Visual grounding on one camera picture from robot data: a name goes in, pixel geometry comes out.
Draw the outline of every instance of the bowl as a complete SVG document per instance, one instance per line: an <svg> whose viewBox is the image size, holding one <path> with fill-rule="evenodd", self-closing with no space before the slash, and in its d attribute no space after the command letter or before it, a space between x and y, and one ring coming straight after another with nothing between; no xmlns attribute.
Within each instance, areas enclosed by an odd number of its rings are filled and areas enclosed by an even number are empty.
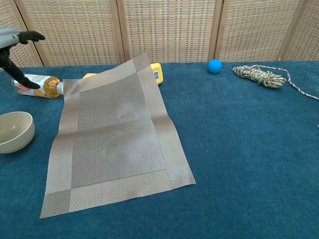
<svg viewBox="0 0 319 239"><path fill-rule="evenodd" d="M34 122L27 112L11 112L0 116L0 153L24 148L34 136Z"/></svg>

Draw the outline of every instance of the blue tablecloth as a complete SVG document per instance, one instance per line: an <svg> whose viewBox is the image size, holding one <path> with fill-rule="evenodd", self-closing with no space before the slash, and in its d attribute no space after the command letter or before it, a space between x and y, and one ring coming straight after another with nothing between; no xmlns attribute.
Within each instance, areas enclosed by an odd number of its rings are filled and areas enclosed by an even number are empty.
<svg viewBox="0 0 319 239"><path fill-rule="evenodd" d="M269 89L236 76L245 63L162 64L160 86L197 184L40 220L63 97L18 95L0 72L0 114L32 114L23 150L0 155L0 238L319 237L319 102L288 83ZM268 62L319 96L319 62ZM24 68L77 79L114 66Z"/></svg>

